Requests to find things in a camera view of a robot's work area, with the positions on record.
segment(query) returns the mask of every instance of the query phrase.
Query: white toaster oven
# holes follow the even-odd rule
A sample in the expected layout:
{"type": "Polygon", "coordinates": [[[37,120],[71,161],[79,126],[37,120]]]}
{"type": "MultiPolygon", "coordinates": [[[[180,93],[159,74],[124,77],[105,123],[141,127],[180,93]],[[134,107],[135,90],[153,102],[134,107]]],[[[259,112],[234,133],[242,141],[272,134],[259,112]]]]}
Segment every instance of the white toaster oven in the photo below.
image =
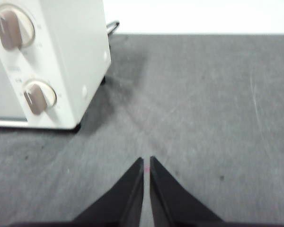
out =
{"type": "Polygon", "coordinates": [[[110,63],[102,0],[0,0],[0,126],[76,127],[110,63]]]}

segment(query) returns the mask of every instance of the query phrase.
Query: gray carpet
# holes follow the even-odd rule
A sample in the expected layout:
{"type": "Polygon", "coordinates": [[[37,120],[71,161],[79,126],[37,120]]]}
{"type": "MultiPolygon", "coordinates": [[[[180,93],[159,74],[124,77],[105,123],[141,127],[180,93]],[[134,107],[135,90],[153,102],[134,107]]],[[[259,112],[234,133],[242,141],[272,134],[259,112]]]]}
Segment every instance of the gray carpet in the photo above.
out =
{"type": "Polygon", "coordinates": [[[223,219],[284,223],[284,36],[114,35],[111,52],[77,134],[0,129],[0,225],[72,220],[151,155],[223,219]]]}

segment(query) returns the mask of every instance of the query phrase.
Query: black pointed tip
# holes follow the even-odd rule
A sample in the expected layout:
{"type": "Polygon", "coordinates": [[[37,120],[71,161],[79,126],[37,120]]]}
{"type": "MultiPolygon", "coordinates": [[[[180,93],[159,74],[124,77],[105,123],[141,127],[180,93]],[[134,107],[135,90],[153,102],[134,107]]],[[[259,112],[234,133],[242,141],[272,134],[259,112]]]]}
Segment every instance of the black pointed tip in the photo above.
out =
{"type": "Polygon", "coordinates": [[[221,221],[186,191],[154,156],[151,157],[151,205],[156,226],[221,221]]]}

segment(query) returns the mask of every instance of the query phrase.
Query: knob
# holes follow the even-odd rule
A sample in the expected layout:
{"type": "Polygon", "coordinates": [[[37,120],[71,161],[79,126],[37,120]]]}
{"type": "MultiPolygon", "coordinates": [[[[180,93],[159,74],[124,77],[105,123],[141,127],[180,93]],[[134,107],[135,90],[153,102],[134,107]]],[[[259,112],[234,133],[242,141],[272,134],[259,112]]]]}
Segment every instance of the knob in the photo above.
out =
{"type": "Polygon", "coordinates": [[[0,7],[0,39],[10,51],[29,46],[35,37],[35,29],[29,17],[12,5],[0,7]]]}
{"type": "Polygon", "coordinates": [[[32,81],[25,86],[24,97],[34,115],[40,115],[54,106],[57,101],[55,91],[46,83],[32,81]]]}

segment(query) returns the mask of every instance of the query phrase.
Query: white background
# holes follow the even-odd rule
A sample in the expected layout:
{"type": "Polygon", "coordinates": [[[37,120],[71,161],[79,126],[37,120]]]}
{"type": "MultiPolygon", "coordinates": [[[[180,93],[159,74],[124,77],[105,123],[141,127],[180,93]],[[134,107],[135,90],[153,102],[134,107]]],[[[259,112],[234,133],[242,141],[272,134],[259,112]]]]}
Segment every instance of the white background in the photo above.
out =
{"type": "Polygon", "coordinates": [[[103,0],[118,33],[284,34],[284,0],[103,0]]]}

